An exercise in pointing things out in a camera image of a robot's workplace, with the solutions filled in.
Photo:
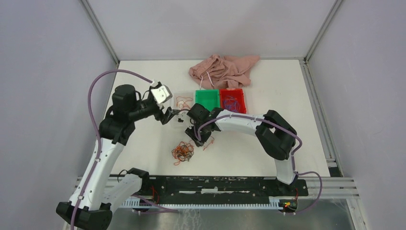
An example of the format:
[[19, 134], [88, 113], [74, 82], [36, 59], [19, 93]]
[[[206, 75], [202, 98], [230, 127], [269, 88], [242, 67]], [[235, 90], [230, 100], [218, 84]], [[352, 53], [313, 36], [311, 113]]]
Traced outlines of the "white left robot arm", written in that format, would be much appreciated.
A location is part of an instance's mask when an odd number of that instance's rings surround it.
[[132, 85], [115, 88], [112, 105], [96, 127], [96, 146], [84, 176], [70, 199], [56, 207], [56, 213], [71, 228], [105, 230], [126, 199], [134, 193], [149, 192], [149, 173], [134, 168], [111, 190], [105, 191], [112, 168], [135, 130], [135, 122], [154, 116], [164, 125], [180, 112], [171, 108], [163, 112], [163, 104], [172, 98], [172, 93], [160, 82], [150, 85], [146, 99], [139, 96]]

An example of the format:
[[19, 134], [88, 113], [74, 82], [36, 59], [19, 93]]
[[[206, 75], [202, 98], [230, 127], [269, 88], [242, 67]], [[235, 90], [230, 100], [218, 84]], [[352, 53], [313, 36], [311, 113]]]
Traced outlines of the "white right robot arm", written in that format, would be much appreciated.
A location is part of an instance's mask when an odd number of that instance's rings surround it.
[[275, 161], [277, 191], [288, 196], [296, 189], [293, 156], [303, 142], [278, 112], [269, 110], [263, 115], [248, 115], [223, 108], [209, 111], [196, 103], [186, 115], [192, 125], [185, 133], [198, 147], [203, 146], [214, 131], [235, 131], [256, 137], [265, 153]]

